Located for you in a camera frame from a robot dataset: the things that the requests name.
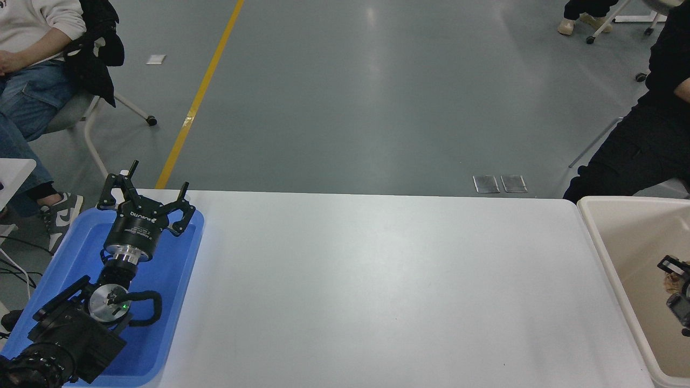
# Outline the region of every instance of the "hand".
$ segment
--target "hand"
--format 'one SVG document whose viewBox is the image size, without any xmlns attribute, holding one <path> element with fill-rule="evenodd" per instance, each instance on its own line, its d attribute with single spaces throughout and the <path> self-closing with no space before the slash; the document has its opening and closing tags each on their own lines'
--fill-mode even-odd
<svg viewBox="0 0 690 388">
<path fill-rule="evenodd" d="M 21 55 L 15 52 L 0 50 L 0 77 L 19 71 L 26 67 Z"/>
</svg>

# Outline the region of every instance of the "yellow floor line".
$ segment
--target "yellow floor line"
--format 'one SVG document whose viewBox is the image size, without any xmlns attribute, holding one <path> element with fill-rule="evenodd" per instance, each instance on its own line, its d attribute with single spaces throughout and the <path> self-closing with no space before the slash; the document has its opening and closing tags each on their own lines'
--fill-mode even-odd
<svg viewBox="0 0 690 388">
<path fill-rule="evenodd" d="M 220 61 L 220 57 L 223 55 L 223 49 L 225 48 L 226 44 L 228 43 L 228 38 L 230 37 L 230 33 L 233 31 L 233 27 L 235 26 L 235 21 L 237 20 L 237 16 L 239 15 L 239 11 L 242 9 L 242 4 L 244 3 L 244 0 L 237 0 L 237 4 L 235 5 L 235 10 L 233 10 L 232 16 L 230 16 L 230 21 L 228 21 L 228 25 L 225 27 L 225 31 L 223 31 L 223 36 L 220 39 L 220 42 L 218 43 L 218 46 L 216 47 L 216 51 L 213 54 L 213 58 L 211 59 L 211 63 L 208 65 L 208 69 L 206 69 L 206 74 L 204 75 L 204 80 L 201 81 L 201 85 L 199 86 L 199 90 L 197 91 L 196 97 L 194 97 L 194 101 L 192 102 L 192 107 L 189 108 L 189 113 L 187 113 L 187 118 L 184 120 L 184 124 L 182 124 L 182 129 L 180 130 L 179 134 L 177 135 L 177 140 L 175 140 L 175 145 L 172 146 L 172 150 L 170 151 L 170 154 L 168 155 L 168 160 L 166 161 L 166 165 L 163 167 L 163 171 L 161 172 L 161 175 L 158 177 L 158 182 L 156 183 L 155 188 L 165 188 L 166 185 L 168 184 L 168 180 L 170 179 L 170 174 L 173 173 L 173 168 L 175 167 L 175 163 L 177 163 L 177 158 L 179 157 L 179 153 L 182 150 L 182 147 L 184 146 L 184 142 L 187 139 L 187 135 L 189 134 L 189 130 L 192 128 L 192 123 L 194 123 L 194 118 L 197 116 L 197 111 L 199 110 L 199 106 L 201 105 L 201 101 L 204 100 L 204 95 L 206 94 L 206 89 L 208 89 L 208 85 L 211 83 L 211 78 L 213 78 L 213 73 L 215 72 L 216 66 L 218 66 L 218 62 Z"/>
</svg>

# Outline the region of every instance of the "beige shoe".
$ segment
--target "beige shoe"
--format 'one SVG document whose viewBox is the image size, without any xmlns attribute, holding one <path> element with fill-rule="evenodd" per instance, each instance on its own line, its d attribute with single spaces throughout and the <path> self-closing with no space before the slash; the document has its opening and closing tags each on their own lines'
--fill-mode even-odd
<svg viewBox="0 0 690 388">
<path fill-rule="evenodd" d="M 580 20 L 582 20 L 583 22 L 592 26 L 595 30 L 598 30 L 599 27 L 604 25 L 606 18 L 605 17 L 594 17 L 594 16 L 591 16 L 590 14 L 581 14 Z M 606 26 L 606 28 L 604 29 L 603 32 L 609 33 L 612 30 L 613 30 L 613 26 L 611 24 L 609 24 L 608 26 Z"/>
<path fill-rule="evenodd" d="M 570 19 L 563 19 L 561 20 L 561 23 L 558 25 L 558 32 L 561 35 L 572 35 L 573 34 L 573 28 L 575 28 L 575 21 L 570 20 Z"/>
</svg>

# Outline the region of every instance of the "blue tray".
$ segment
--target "blue tray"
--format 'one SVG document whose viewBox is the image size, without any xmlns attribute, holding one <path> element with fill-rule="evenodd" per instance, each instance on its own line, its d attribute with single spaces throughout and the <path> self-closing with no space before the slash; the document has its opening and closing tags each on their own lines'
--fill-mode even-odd
<svg viewBox="0 0 690 388">
<path fill-rule="evenodd" d="M 180 214 L 170 215 L 171 222 L 178 220 Z M 0 352 L 3 356 L 16 357 L 31 344 L 26 336 L 36 325 L 32 316 L 47 301 L 83 275 L 89 275 L 91 282 L 98 278 L 103 268 L 99 253 L 114 220 L 114 211 L 95 208 L 84 211 L 76 219 Z M 126 328 L 121 337 L 127 345 L 93 385 L 140 387 L 160 372 L 170 351 L 203 229 L 204 217 L 196 211 L 182 235 L 174 237 L 164 231 L 153 260 L 139 264 L 130 291 L 158 291 L 163 297 L 161 319 L 148 327 Z M 152 303 L 133 303 L 130 311 L 135 319 L 147 319 L 153 313 Z M 88 387 L 89 384 L 80 380 L 67 386 Z"/>
</svg>

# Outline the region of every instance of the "black jacket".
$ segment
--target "black jacket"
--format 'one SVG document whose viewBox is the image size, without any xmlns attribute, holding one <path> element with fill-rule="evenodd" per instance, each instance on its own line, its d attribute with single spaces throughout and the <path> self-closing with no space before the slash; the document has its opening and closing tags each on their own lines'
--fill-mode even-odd
<svg viewBox="0 0 690 388">
<path fill-rule="evenodd" d="M 107 66 L 122 66 L 125 49 L 115 26 L 120 22 L 108 0 L 80 0 L 86 32 L 63 51 L 68 71 L 89 93 L 103 97 L 115 106 L 115 88 Z M 103 38 L 97 55 L 95 42 Z"/>
<path fill-rule="evenodd" d="M 649 57 L 649 92 L 638 102 L 678 115 L 690 124 L 690 104 L 673 94 L 690 78 L 690 1 L 671 9 Z"/>
</svg>

